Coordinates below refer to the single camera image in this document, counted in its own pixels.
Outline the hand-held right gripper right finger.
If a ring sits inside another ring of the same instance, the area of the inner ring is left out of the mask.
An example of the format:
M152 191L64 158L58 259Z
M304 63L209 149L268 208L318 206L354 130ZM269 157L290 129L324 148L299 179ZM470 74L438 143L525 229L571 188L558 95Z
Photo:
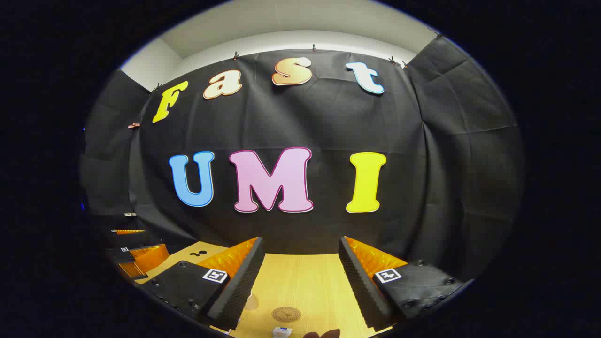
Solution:
M376 331L421 322L472 284L348 236L341 237L338 255L365 323Z

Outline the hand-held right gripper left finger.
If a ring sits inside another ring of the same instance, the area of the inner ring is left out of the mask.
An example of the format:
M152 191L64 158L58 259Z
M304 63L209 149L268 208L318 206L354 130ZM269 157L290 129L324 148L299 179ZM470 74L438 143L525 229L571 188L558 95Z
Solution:
M140 289L190 322L234 330L264 256L258 236L199 263L178 261Z

